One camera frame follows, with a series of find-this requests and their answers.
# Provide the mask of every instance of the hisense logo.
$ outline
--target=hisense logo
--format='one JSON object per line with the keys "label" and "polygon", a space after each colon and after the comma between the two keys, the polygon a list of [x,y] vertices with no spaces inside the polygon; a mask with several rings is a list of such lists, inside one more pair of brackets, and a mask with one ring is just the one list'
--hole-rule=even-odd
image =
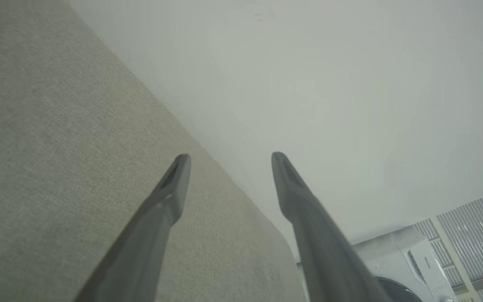
{"label": "hisense logo", "polygon": [[428,258],[424,257],[424,261],[426,262],[426,264],[427,264],[428,268],[429,268],[429,269],[431,269],[431,266],[430,266],[430,264],[428,263]]}

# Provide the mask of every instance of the textured fabric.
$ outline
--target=textured fabric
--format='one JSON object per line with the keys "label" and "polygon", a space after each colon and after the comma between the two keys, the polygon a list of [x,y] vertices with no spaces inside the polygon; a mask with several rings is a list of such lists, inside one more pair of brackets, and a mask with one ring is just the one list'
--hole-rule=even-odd
{"label": "textured fabric", "polygon": [[71,301],[179,153],[156,300],[301,300],[278,230],[65,1],[0,2],[0,301]]}

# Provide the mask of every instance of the washing machine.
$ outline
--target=washing machine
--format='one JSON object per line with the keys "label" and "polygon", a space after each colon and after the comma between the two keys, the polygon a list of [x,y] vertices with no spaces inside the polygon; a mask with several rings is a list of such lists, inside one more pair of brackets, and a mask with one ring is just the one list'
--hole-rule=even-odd
{"label": "washing machine", "polygon": [[428,239],[413,227],[361,242],[353,249],[393,301],[456,301]]}

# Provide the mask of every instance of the gray fabric surface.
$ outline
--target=gray fabric surface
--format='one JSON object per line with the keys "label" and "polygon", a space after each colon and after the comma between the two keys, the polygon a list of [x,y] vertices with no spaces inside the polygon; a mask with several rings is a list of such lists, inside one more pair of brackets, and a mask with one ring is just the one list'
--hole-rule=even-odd
{"label": "gray fabric surface", "polygon": [[0,2],[0,301],[71,301],[179,153],[156,300],[301,300],[278,230],[65,1]]}

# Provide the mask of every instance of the washing machine door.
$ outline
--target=washing machine door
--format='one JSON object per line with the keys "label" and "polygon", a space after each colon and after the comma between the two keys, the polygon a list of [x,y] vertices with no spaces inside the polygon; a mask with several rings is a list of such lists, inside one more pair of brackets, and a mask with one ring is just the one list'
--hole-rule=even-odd
{"label": "washing machine door", "polygon": [[404,285],[394,280],[376,277],[379,284],[383,287],[389,298],[394,302],[422,302],[422,300]]}

